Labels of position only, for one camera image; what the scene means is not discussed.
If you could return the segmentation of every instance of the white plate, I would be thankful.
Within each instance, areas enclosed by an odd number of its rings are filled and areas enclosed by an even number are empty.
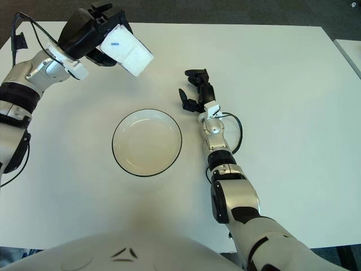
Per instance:
[[[153,176],[165,171],[177,159],[182,134],[168,114],[143,109],[131,113],[119,123],[112,147],[122,169],[136,176]]]

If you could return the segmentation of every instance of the white robot shell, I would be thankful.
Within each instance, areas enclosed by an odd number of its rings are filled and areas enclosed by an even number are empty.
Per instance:
[[[117,231],[42,251],[10,270],[239,270],[220,254],[185,237]]]

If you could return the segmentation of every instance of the table surface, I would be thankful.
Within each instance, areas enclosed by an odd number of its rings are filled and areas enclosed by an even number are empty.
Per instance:
[[[334,40],[333,42],[361,78],[361,41]]]
[[[58,37],[64,22],[41,24]],[[222,109],[243,122],[235,158],[262,214],[309,247],[361,243],[361,80],[321,28],[131,27],[155,56],[139,78],[84,59],[88,78],[46,90],[29,127],[28,165],[1,189],[1,246],[49,248],[110,230],[152,228],[234,251],[227,228],[212,216],[197,115],[182,110],[178,95],[182,88],[196,98],[184,75],[194,68],[207,68]],[[27,60],[39,46],[28,23],[18,31],[29,49],[17,59]],[[0,59],[4,78],[9,41]],[[111,147],[118,123],[142,108],[168,113],[183,134],[176,162],[148,178],[123,171]],[[235,146],[236,123],[224,123]]]

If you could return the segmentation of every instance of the white sponge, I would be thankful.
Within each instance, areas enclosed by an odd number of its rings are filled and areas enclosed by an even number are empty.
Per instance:
[[[105,37],[100,49],[137,77],[153,60],[152,53],[119,24]]]

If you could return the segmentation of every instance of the robotic arm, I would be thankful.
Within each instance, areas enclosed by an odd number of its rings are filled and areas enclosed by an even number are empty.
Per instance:
[[[17,16],[29,20],[34,27],[35,21],[26,14]],[[70,76],[83,80],[88,75],[78,60],[83,56],[99,66],[110,67],[117,63],[96,47],[118,24],[132,33],[124,10],[113,8],[111,3],[93,3],[88,10],[80,8],[66,23],[58,42],[49,41],[33,59],[13,66],[0,86],[0,179],[3,173],[12,172],[20,165],[29,148],[27,127],[49,86]],[[24,47],[27,46],[22,34],[12,40],[14,64],[16,49]]]
[[[275,220],[261,216],[257,193],[237,165],[224,139],[222,112],[206,70],[186,71],[199,92],[199,102],[179,90],[183,109],[201,113],[198,121],[212,173],[213,216],[226,224],[245,270],[344,270],[318,257]]]

